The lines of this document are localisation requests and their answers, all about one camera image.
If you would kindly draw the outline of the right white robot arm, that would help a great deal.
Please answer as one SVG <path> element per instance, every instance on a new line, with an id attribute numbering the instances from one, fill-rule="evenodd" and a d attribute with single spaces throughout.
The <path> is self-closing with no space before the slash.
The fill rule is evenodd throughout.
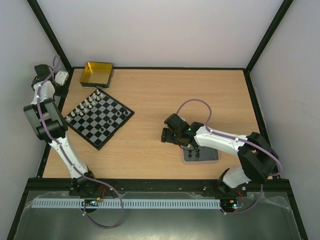
<path id="1" fill-rule="evenodd" d="M 210 128 L 203 123 L 188 124 L 176 113 L 171 114 L 162 129 L 161 142 L 180 147 L 210 148 L 238 157 L 240 165 L 226 169 L 217 180 L 218 191 L 229 196 L 237 187 L 253 182 L 263 185 L 279 161 L 265 138 L 257 132 L 237 135 Z"/>

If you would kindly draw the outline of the pink tin with chess pieces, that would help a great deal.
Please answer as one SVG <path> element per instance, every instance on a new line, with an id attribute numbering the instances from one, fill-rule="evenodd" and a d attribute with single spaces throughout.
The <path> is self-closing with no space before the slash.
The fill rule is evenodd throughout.
<path id="1" fill-rule="evenodd" d="M 217 162 L 219 160 L 219 153 L 217 149 L 199 146 L 197 148 L 186 147 L 182 148 L 183 160 L 187 163 L 204 163 Z"/>

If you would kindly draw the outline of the black and silver chessboard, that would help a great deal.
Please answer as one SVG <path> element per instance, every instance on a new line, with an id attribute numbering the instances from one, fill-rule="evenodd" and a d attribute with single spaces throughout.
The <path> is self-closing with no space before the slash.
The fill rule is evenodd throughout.
<path id="1" fill-rule="evenodd" d="M 65 116 L 68 126 L 98 151 L 135 114 L 97 88 Z"/>

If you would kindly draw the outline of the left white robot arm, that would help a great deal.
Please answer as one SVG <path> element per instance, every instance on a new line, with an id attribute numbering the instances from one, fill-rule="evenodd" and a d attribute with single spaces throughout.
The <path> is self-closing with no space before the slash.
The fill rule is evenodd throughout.
<path id="1" fill-rule="evenodd" d="M 36 136 L 49 144 L 66 165 L 71 178 L 70 190 L 79 195 L 92 195 L 98 190 L 98 184 L 93 180 L 95 176 L 70 143 L 67 122 L 54 100 L 56 95 L 62 95 L 69 74 L 56 72 L 46 64 L 36 65 L 34 70 L 36 76 L 31 83 L 34 97 L 23 112 Z"/>

